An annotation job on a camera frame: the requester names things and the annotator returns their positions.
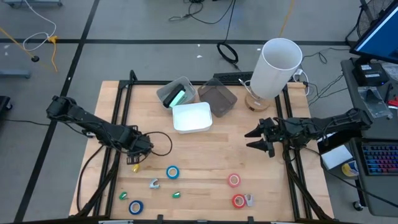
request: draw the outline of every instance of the clear plastic container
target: clear plastic container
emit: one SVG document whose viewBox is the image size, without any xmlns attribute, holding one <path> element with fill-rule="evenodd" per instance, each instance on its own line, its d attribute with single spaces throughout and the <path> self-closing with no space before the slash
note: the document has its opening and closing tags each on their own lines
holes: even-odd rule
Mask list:
<svg viewBox="0 0 398 224">
<path fill-rule="evenodd" d="M 178 84 L 182 84 L 185 87 L 185 94 L 186 94 L 185 99 L 180 103 L 180 105 L 192 103 L 195 100 L 195 95 L 197 93 L 195 88 L 193 87 L 193 85 L 191 84 L 191 82 L 187 77 L 180 77 L 156 91 L 156 95 L 159 98 L 160 102 L 162 102 L 162 106 L 163 106 L 163 101 L 173 91 L 173 89 L 177 87 Z"/>
<path fill-rule="evenodd" d="M 390 109 L 375 86 L 360 86 L 358 87 L 358 93 L 373 118 L 382 116 L 387 116 L 389 119 L 392 118 Z"/>
<path fill-rule="evenodd" d="M 231 93 L 218 79 L 208 80 L 198 89 L 199 99 L 210 105 L 211 112 L 218 118 L 230 111 L 237 97 Z"/>
</svg>

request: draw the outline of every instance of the wooden tabletop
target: wooden tabletop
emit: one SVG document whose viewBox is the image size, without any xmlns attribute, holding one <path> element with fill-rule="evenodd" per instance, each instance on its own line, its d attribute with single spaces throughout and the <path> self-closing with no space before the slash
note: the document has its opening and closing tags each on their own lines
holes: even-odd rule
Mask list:
<svg viewBox="0 0 398 224">
<path fill-rule="evenodd" d="M 165 220 L 247 220 L 253 216 L 255 221 L 293 221 L 287 173 L 282 159 L 282 145 L 274 144 L 275 157 L 253 148 L 246 143 L 257 138 L 245 138 L 253 130 L 259 118 L 276 117 L 275 102 L 263 112 L 252 112 L 244 104 L 246 90 L 242 86 L 228 86 L 237 97 L 234 108 L 222 118 L 213 116 L 209 131 L 179 134 L 173 128 L 171 112 L 163 109 L 157 99 L 157 85 L 134 85 L 127 124 L 136 124 L 143 133 L 163 131 L 173 141 L 172 152 L 159 157 L 151 154 L 138 173 L 126 165 L 123 154 L 119 165 L 118 180 L 113 200 L 111 218 L 113 219 L 151 219 L 163 214 Z M 96 106 L 95 115 L 111 121 L 118 82 L 103 82 Z M 309 117 L 307 99 L 301 83 L 289 83 L 289 95 L 294 116 Z M 150 136 L 154 151 L 167 152 L 169 140 L 159 134 Z M 82 165 L 99 148 L 96 139 L 89 139 Z M 317 150 L 311 142 L 309 148 Z M 329 216 L 333 216 L 325 176 L 320 167 L 318 155 L 302 150 L 302 163 L 307 181 L 307 189 Z M 82 180 L 81 206 L 83 206 L 98 186 L 103 162 L 102 150 L 88 165 Z M 180 169 L 180 177 L 170 180 L 166 168 L 175 165 Z M 231 173 L 240 175 L 239 187 L 231 188 L 227 177 Z M 150 189 L 153 178 L 158 178 L 160 188 Z M 174 192 L 181 192 L 180 198 L 172 198 Z M 121 192 L 127 192 L 128 199 L 120 200 Z M 108 190 L 103 194 L 101 214 Z M 234 194 L 253 194 L 254 206 L 234 208 L 231 199 Z M 140 215 L 131 215 L 128 206 L 133 200 L 144 203 Z M 304 217 L 300 203 L 301 216 Z M 76 193 L 70 214 L 76 214 Z"/>
</svg>

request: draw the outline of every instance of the tape roll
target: tape roll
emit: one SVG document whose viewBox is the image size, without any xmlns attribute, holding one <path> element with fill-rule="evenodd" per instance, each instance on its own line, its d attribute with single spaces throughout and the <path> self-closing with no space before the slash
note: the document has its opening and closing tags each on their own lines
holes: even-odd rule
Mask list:
<svg viewBox="0 0 398 224">
<path fill-rule="evenodd" d="M 231 187 L 237 187 L 241 184 L 241 177 L 238 174 L 230 174 L 228 176 L 228 184 Z"/>
<path fill-rule="evenodd" d="M 175 170 L 175 174 L 174 175 L 172 175 L 171 174 L 171 171 L 172 170 Z M 178 176 L 180 175 L 180 170 L 178 169 L 178 167 L 176 167 L 176 166 L 169 166 L 168 168 L 167 168 L 167 170 L 166 170 L 166 175 L 167 175 L 167 177 L 168 178 L 170 178 L 170 179 L 177 179 L 178 178 Z"/>
<path fill-rule="evenodd" d="M 138 210 L 134 211 L 133 206 L 138 205 Z M 144 204 L 141 201 L 134 200 L 129 205 L 129 212 L 131 215 L 139 215 L 144 209 Z"/>
<path fill-rule="evenodd" d="M 235 208 L 243 208 L 245 203 L 246 201 L 244 200 L 244 196 L 241 194 L 237 194 L 232 197 L 232 204 Z"/>
</svg>

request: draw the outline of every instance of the small gray object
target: small gray object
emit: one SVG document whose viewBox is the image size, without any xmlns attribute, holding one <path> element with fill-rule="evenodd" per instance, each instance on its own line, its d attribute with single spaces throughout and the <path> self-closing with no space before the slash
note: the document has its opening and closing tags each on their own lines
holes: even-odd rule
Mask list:
<svg viewBox="0 0 398 224">
<path fill-rule="evenodd" d="M 6 106 L 6 110 L 9 111 L 12 109 L 12 104 L 10 104 L 10 102 L 8 102 L 7 106 Z"/>
<path fill-rule="evenodd" d="M 157 182 L 157 179 L 156 179 L 156 178 L 152 179 L 152 181 L 151 181 L 150 184 L 149 184 L 149 188 L 150 188 L 150 189 L 158 189 L 158 188 L 160 187 L 159 184 L 154 185 L 155 182 Z"/>
<path fill-rule="evenodd" d="M 361 205 L 361 202 L 353 202 L 353 207 L 355 208 L 355 210 L 357 211 L 362 211 L 363 210 L 363 206 Z"/>
<path fill-rule="evenodd" d="M 246 205 L 248 207 L 253 206 L 253 194 L 245 194 L 244 199 L 245 199 Z"/>
</svg>

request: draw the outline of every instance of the green object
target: green object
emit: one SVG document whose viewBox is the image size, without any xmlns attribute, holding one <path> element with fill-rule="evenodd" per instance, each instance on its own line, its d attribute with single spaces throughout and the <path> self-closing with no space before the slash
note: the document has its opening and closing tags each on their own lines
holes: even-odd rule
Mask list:
<svg viewBox="0 0 398 224">
<path fill-rule="evenodd" d="M 180 91 L 177 96 L 173 99 L 173 101 L 170 103 L 169 107 L 173 108 L 173 106 L 178 105 L 181 103 L 187 96 L 185 95 L 185 91 Z"/>
<path fill-rule="evenodd" d="M 180 192 L 175 192 L 173 194 L 173 198 L 179 198 L 179 197 L 181 197 L 181 193 Z"/>
<path fill-rule="evenodd" d="M 127 192 L 122 192 L 122 193 L 120 194 L 120 196 L 119 196 L 119 199 L 120 199 L 120 200 L 125 200 L 125 199 L 127 199 Z"/>
</svg>

